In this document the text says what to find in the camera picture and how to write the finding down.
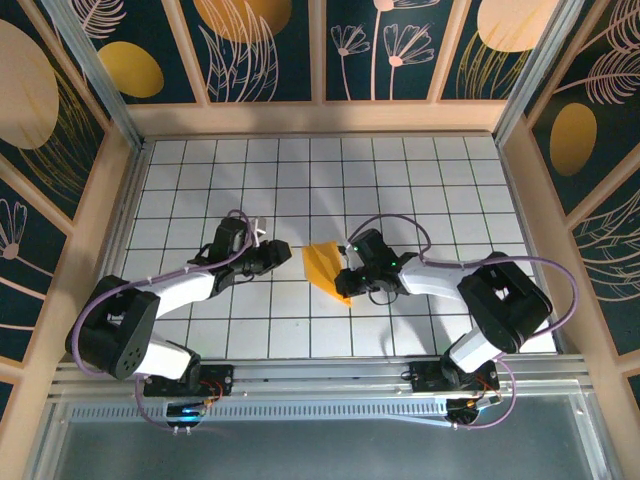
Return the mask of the yellow paper sheet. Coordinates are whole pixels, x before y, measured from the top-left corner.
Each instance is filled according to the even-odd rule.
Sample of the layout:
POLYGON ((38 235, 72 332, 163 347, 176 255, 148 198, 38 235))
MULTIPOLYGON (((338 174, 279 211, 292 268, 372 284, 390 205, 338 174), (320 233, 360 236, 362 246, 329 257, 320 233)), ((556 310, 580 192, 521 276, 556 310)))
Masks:
POLYGON ((332 298, 352 307, 352 300, 338 293, 335 279, 343 269, 342 256, 335 241, 315 243, 301 249, 305 278, 332 298))

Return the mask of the grey metal sheet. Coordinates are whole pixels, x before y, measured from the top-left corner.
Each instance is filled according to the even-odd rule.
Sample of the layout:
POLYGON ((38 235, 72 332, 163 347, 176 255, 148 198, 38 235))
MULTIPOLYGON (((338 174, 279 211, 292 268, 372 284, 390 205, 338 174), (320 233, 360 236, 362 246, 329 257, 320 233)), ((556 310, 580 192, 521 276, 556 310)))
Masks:
POLYGON ((395 420, 231 421, 173 435, 130 405, 61 405, 25 480, 625 480, 592 407, 520 395, 486 430, 395 420))

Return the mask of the aluminium mounting rail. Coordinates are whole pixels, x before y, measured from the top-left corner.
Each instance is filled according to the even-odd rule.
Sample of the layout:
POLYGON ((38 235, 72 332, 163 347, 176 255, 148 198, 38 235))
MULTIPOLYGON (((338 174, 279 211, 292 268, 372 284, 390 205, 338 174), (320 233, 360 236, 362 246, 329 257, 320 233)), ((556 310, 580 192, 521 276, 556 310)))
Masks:
MULTIPOLYGON (((304 360, 232 360, 230 398, 249 400, 325 400, 409 397, 405 358, 331 358, 304 360)), ((594 391, 580 355, 508 356, 497 367, 501 393, 550 396, 594 391)), ((56 368, 47 395, 50 402, 130 400, 134 383, 90 378, 71 362, 56 368)))

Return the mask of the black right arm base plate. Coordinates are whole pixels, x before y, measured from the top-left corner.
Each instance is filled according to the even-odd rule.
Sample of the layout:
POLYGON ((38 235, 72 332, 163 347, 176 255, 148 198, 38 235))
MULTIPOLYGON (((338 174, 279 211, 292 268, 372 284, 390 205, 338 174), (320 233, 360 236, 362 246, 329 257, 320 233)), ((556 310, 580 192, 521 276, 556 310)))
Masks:
POLYGON ((489 360, 477 370, 467 373, 454 364, 440 360, 414 361, 403 373, 414 393, 498 391, 500 383, 496 363, 489 360))

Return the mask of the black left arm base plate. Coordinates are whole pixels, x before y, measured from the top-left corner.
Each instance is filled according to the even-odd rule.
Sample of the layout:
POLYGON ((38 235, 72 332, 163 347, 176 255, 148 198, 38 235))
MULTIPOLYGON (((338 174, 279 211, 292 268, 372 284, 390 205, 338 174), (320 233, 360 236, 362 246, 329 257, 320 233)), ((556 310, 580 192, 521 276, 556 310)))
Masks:
POLYGON ((229 396, 233 387, 233 374, 232 365, 222 364, 194 366, 179 380, 151 376, 144 384, 143 396, 147 398, 229 396))

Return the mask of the aluminium frame post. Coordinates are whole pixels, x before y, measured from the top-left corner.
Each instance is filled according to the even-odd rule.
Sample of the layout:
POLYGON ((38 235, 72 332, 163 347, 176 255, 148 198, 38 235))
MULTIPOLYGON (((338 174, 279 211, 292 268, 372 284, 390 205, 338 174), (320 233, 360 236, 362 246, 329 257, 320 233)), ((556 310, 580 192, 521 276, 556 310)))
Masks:
POLYGON ((559 0, 553 10, 539 41, 516 80, 508 97, 505 110, 494 129, 493 139, 498 149, 509 138, 536 88, 558 56, 562 44, 579 17, 584 1, 559 0))
POLYGON ((97 50, 78 23, 72 6, 66 0, 42 0, 42 3, 127 143, 135 153, 140 153, 142 137, 134 126, 122 96, 99 59, 97 50))

